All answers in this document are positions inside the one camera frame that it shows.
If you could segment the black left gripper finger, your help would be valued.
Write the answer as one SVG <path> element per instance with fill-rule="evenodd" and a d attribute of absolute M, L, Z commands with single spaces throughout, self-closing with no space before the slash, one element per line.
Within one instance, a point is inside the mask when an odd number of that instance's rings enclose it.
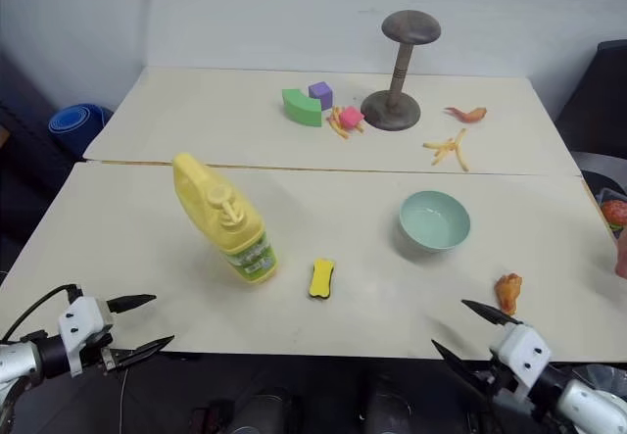
<path fill-rule="evenodd" d="M 110 349 L 102 350 L 102 363 L 106 371 L 121 371 L 142 363 L 161 351 L 173 339 L 174 335 L 148 342 L 134 350 Z"/>
<path fill-rule="evenodd" d="M 152 294 L 125 295 L 107 301 L 111 313 L 125 313 L 156 299 Z"/>

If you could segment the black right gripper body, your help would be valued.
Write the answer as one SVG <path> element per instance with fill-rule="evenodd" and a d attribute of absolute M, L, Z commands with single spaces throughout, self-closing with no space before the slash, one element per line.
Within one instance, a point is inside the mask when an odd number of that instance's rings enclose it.
<path fill-rule="evenodd" d="M 484 373 L 485 397 L 490 406 L 516 403 L 514 396 L 518 382 L 512 370 L 502 362 L 497 353 L 490 354 L 488 370 Z"/>

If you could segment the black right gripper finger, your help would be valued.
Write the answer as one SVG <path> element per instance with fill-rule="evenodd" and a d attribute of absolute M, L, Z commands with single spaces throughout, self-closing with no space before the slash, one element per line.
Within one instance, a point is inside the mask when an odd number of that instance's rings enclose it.
<path fill-rule="evenodd" d="M 473 312 L 495 325 L 506 325 L 508 323 L 517 325 L 521 321 L 513 316 L 503 313 L 501 310 L 479 302 L 462 299 L 461 302 Z"/>
<path fill-rule="evenodd" d="M 486 401 L 494 398 L 494 374 L 489 368 L 479 368 L 476 364 L 462 360 L 451 350 L 435 340 L 431 340 L 436 351 L 458 379 Z"/>

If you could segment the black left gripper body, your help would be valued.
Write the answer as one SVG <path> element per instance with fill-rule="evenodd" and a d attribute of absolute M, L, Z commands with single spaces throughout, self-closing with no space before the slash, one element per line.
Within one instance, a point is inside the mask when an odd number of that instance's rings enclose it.
<path fill-rule="evenodd" d="M 106 371 L 114 370 L 116 362 L 112 350 L 109 348 L 112 342 L 113 336 L 110 332 L 104 332 L 95 340 L 87 342 L 79 352 L 81 367 L 86 369 L 99 366 Z"/>

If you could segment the person's bare hand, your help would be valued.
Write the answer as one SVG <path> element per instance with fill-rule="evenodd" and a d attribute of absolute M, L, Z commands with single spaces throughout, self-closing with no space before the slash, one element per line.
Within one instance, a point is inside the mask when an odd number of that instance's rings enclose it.
<path fill-rule="evenodd" d="M 617 240 L 615 273 L 624 279 L 627 278 L 627 228 L 621 231 Z"/>

